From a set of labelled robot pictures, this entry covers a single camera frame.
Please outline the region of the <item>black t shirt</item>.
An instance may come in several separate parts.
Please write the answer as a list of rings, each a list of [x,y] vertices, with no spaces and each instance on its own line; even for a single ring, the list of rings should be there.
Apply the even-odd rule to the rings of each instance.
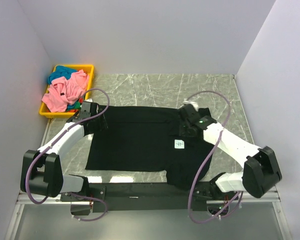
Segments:
[[[214,147],[200,138],[179,136],[175,108],[109,106],[104,116],[108,129],[94,133],[86,170],[165,171],[169,185],[189,190]]]

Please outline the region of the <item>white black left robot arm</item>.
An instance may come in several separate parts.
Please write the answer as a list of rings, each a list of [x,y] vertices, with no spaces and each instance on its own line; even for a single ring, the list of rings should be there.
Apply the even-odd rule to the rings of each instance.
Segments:
[[[78,201],[91,199],[87,177],[64,175],[61,161],[67,152],[83,137],[107,129],[105,112],[109,106],[84,101],[81,110],[71,116],[47,144],[37,150],[28,150],[23,155],[20,189],[27,193],[34,204],[33,195],[41,195],[46,200],[59,194],[73,195]]]

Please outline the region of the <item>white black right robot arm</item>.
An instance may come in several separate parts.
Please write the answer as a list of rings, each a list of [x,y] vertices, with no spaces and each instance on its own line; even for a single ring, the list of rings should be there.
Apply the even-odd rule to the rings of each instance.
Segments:
[[[240,172],[221,173],[209,182],[212,198],[220,200],[228,192],[248,192],[255,198],[261,198],[282,180],[272,148],[259,147],[241,139],[211,116],[200,116],[192,104],[182,106],[178,113],[181,119],[181,135],[202,138],[225,152],[242,167]]]

